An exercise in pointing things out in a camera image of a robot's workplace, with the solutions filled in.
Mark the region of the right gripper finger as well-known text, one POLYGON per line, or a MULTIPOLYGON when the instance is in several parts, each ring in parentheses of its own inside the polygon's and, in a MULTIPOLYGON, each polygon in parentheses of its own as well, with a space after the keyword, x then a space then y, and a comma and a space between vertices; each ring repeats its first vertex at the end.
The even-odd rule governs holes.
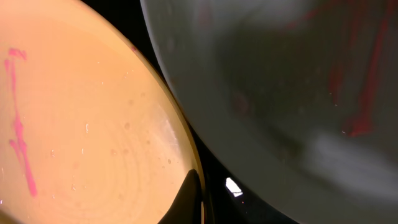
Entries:
POLYGON ((172 205, 159 224, 201 224, 201 185, 195 169, 188 171, 172 205))

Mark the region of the yellow plate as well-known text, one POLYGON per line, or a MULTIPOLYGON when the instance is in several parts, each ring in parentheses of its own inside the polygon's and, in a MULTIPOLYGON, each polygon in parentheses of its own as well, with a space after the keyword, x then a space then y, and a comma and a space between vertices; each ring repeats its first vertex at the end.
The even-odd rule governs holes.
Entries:
POLYGON ((1 2, 1 222, 159 223, 203 172, 165 83, 81 1, 1 2))

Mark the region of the light green plate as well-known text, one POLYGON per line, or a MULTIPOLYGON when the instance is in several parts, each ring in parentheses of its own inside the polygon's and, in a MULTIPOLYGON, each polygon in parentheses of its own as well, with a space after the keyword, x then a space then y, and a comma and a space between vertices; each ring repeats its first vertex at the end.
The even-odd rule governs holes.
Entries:
POLYGON ((397 2, 141 3, 192 128, 299 223, 397 222, 397 2))

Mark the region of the round black tray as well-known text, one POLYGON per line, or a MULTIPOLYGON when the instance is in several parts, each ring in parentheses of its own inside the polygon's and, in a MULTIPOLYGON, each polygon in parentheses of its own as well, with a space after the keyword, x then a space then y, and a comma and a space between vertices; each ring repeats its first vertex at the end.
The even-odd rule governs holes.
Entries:
MULTIPOLYGON (((129 39, 159 76, 164 78, 150 41, 139 0, 83 0, 83 2, 129 39)), ((192 128, 190 131, 202 162, 206 189, 209 193, 205 197, 208 215, 206 223, 296 223, 238 182, 205 146, 196 132, 192 128)))

